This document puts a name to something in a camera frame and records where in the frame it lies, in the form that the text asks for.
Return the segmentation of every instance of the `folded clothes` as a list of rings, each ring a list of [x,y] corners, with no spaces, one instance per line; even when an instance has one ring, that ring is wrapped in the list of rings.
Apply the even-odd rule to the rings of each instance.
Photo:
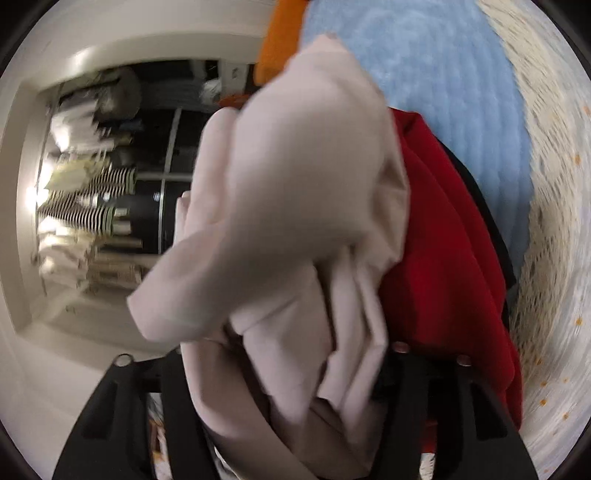
[[[506,285],[490,233],[422,117],[392,115],[411,201],[404,257],[379,291],[390,341],[427,355],[468,355],[519,428],[521,371],[501,322]]]

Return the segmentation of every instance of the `pink cloth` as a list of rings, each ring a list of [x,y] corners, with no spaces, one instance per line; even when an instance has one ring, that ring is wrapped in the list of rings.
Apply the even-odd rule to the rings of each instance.
[[[332,38],[207,123],[175,243],[128,303],[146,338],[190,342],[195,408],[242,479],[369,472],[385,415],[370,400],[388,344],[377,289],[402,256],[407,209],[383,96]]]

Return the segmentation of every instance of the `clothes pile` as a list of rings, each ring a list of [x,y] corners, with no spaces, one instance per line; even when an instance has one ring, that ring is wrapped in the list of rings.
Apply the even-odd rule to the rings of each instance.
[[[467,355],[519,427],[513,283],[467,170],[321,35],[211,117],[174,245],[128,305],[147,339],[181,342],[224,478],[353,480],[379,447],[394,342]]]

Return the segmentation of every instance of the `red garment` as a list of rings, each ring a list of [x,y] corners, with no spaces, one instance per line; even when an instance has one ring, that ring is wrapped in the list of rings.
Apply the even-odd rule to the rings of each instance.
[[[521,425],[519,357],[501,321],[505,280],[484,220],[417,113],[392,110],[410,184],[404,257],[379,297],[391,341],[465,354]],[[428,435],[434,441],[434,431]]]

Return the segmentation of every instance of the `black fabric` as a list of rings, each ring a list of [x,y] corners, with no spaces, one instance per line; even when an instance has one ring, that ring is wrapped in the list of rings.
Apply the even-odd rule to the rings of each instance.
[[[505,278],[506,289],[509,290],[517,283],[517,279],[515,278],[515,273],[513,272],[513,264],[511,263],[509,251],[507,250],[507,246],[503,241],[503,237],[501,237],[501,233],[496,226],[491,211],[486,204],[486,200],[484,199],[480,188],[478,188],[476,180],[474,180],[474,177],[472,177],[472,174],[470,174],[466,166],[454,155],[454,153],[449,148],[441,143],[441,141],[439,143],[445,150],[449,160],[452,162],[453,167],[462,178],[464,185],[474,200],[474,203],[476,204],[476,207],[478,208],[478,211],[480,212],[480,215],[486,224],[486,228],[489,235],[491,236],[491,241],[495,248],[496,256],[498,257],[499,264],[501,265],[503,277]],[[505,325],[507,330],[509,330],[509,308],[507,307],[507,302],[505,302],[505,305],[503,306],[501,318],[503,325]]]

